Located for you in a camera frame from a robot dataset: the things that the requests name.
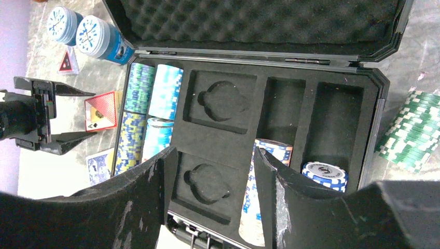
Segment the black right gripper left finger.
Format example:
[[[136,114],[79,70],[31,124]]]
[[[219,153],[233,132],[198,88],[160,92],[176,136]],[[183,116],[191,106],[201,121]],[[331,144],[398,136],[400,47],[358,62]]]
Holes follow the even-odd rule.
[[[1,248],[155,248],[178,166],[168,147],[71,196],[1,194]]]

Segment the blue playing card deck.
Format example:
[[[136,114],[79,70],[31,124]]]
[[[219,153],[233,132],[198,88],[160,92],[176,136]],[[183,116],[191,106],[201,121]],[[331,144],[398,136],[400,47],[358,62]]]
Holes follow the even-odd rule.
[[[114,148],[86,157],[86,166],[89,172],[91,186],[102,183],[111,178]]]

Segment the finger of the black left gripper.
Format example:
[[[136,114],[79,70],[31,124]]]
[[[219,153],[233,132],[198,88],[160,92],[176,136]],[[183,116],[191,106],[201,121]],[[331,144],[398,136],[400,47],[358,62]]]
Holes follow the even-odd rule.
[[[95,93],[85,92],[58,81],[26,78],[15,76],[15,89],[27,90],[32,93],[46,93],[59,96],[95,96]]]
[[[96,135],[97,132],[68,132],[53,134],[50,143],[32,142],[30,139],[15,138],[15,144],[31,151],[43,151],[54,155],[65,155],[82,141]]]

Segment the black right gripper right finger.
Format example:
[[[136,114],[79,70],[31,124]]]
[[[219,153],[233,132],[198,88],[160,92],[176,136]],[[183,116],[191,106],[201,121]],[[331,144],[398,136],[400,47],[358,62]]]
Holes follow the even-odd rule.
[[[254,151],[266,248],[439,248],[439,182],[377,181],[353,193]]]

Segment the dark green white chip stack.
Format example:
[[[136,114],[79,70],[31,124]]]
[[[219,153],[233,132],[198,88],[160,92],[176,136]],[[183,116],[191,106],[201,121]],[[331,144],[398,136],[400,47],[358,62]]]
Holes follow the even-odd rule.
[[[439,95],[411,91],[376,151],[399,167],[419,172],[438,146]]]

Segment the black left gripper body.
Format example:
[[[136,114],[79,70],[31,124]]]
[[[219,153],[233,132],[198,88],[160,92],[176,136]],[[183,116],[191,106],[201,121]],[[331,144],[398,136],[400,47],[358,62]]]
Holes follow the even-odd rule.
[[[18,138],[50,143],[50,119],[55,117],[56,95],[1,90],[1,140]]]

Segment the light blue poker chip stack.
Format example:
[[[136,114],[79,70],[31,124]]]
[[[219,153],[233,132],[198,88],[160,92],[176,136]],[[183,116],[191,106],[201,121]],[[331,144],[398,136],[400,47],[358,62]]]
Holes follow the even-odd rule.
[[[153,85],[148,114],[154,117],[175,120],[184,70],[159,64]]]

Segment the red playing card deck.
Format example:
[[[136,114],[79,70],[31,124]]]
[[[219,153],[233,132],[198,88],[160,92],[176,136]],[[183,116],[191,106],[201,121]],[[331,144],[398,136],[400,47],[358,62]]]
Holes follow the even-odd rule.
[[[111,91],[86,99],[84,101],[86,132],[117,127],[121,98],[122,93],[120,91]]]

